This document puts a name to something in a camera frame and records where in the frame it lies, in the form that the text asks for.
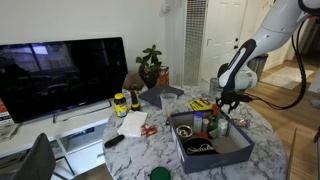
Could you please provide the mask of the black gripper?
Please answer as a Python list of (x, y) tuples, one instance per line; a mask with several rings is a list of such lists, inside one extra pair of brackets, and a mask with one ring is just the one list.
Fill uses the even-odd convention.
[(222, 91), (221, 96), (216, 99), (216, 104), (218, 110), (221, 110), (224, 105), (228, 105), (228, 114), (232, 110), (235, 110), (241, 102), (250, 102), (252, 98), (244, 93), (232, 92), (232, 91)]

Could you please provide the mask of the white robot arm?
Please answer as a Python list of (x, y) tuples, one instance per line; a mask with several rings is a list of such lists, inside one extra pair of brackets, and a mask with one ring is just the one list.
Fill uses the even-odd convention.
[(246, 89), (257, 84), (257, 75), (247, 63), (259, 55), (274, 51), (285, 44), (298, 26), (310, 15), (318, 15), (320, 0), (276, 0), (252, 38), (245, 41), (229, 63), (218, 72), (221, 97), (219, 107), (236, 109), (240, 102), (250, 102)]

